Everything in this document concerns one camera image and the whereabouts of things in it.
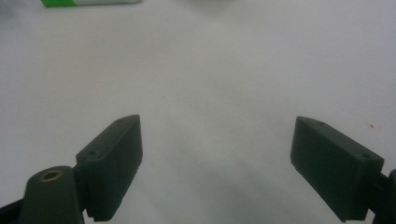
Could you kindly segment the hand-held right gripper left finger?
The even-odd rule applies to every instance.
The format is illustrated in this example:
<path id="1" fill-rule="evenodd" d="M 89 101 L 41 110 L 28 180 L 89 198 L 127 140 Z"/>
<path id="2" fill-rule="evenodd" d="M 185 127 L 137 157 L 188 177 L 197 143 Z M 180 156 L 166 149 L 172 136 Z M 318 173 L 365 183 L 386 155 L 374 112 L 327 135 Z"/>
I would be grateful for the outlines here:
<path id="1" fill-rule="evenodd" d="M 114 217 L 143 160 L 139 115 L 113 121 L 76 156 L 83 206 L 95 222 Z"/>

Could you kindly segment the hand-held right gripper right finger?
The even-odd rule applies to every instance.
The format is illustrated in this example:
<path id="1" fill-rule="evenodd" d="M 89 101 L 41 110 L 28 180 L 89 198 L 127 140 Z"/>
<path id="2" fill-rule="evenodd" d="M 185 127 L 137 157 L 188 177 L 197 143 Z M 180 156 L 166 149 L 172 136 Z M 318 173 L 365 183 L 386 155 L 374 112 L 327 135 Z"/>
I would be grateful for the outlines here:
<path id="1" fill-rule="evenodd" d="M 366 218 L 382 157 L 325 122 L 298 117 L 290 160 L 341 221 Z"/>

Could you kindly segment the green and white box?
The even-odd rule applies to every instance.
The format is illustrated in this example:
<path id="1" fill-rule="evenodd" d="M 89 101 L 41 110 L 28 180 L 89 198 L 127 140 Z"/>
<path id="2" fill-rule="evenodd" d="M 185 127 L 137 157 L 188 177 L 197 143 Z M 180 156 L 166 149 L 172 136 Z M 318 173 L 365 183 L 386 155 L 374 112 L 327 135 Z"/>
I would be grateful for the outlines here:
<path id="1" fill-rule="evenodd" d="M 40 0 L 45 7 L 80 7 L 101 5 L 129 5 L 142 0 Z"/>

